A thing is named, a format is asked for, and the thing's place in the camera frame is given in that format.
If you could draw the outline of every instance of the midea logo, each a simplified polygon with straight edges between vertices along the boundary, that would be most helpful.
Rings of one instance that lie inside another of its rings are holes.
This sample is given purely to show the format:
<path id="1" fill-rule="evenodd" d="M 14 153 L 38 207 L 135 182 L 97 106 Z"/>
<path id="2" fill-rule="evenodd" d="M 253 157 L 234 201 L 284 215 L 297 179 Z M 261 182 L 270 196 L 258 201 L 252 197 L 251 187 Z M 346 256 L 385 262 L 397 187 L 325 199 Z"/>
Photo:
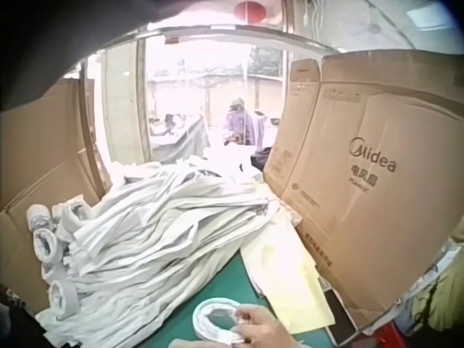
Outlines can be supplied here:
<path id="1" fill-rule="evenodd" d="M 362 157 L 372 163 L 376 163 L 390 172 L 394 172 L 397 169 L 397 163 L 395 161 L 391 161 L 385 156 L 382 156 L 380 151 L 373 151 L 372 147 L 368 147 L 365 144 L 365 140 L 360 136 L 353 138 L 349 143 L 349 153 L 353 157 Z"/>

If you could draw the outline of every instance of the tree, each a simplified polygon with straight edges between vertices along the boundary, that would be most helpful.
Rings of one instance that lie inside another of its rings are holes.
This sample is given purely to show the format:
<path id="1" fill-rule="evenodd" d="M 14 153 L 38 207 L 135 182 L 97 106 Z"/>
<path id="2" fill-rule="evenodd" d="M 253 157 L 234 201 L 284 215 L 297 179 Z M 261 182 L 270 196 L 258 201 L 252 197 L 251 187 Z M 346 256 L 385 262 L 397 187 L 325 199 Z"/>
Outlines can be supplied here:
<path id="1" fill-rule="evenodd" d="M 249 55 L 248 73 L 281 77 L 283 70 L 283 51 L 267 47 L 253 46 Z"/>

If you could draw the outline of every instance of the pile of white straps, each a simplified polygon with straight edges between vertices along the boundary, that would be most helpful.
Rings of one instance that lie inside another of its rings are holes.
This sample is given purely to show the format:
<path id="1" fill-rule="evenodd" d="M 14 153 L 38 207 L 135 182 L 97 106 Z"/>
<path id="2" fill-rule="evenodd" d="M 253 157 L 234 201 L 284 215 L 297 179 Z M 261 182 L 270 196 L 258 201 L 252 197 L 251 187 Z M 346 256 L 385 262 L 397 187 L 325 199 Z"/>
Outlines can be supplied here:
<path id="1" fill-rule="evenodd" d="M 134 347 L 280 209 L 264 184 L 198 157 L 137 171 L 94 207 L 55 206 L 53 233 L 37 236 L 51 307 L 36 318 L 56 347 Z"/>

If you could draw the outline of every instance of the hand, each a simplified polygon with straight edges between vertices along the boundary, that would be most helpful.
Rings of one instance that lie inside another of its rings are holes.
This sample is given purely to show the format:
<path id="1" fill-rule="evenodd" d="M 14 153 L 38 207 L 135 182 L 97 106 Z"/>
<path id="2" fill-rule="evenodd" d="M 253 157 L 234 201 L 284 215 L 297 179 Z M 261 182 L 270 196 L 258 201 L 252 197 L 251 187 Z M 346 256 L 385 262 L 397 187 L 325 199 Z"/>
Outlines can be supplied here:
<path id="1" fill-rule="evenodd" d="M 231 348 L 227 344 L 203 341 L 184 341 L 175 339 L 169 345 L 169 348 Z"/>
<path id="2" fill-rule="evenodd" d="M 298 342 L 283 325 L 264 307 L 257 305 L 240 306 L 237 316 L 248 320 L 250 324 L 241 324 L 232 331 L 245 338 L 243 344 L 233 348 L 297 348 Z"/>

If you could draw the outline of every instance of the red lantern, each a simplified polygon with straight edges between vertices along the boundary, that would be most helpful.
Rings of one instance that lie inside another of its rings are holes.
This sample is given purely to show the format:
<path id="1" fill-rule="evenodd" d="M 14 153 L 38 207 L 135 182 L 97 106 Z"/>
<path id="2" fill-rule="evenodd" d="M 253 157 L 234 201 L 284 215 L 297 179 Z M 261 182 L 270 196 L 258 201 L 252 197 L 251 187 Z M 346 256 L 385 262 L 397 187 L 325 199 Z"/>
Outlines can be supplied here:
<path id="1" fill-rule="evenodd" d="M 266 8 L 256 1 L 241 2 L 235 6 L 233 14 L 251 25 L 261 23 L 268 15 Z"/>

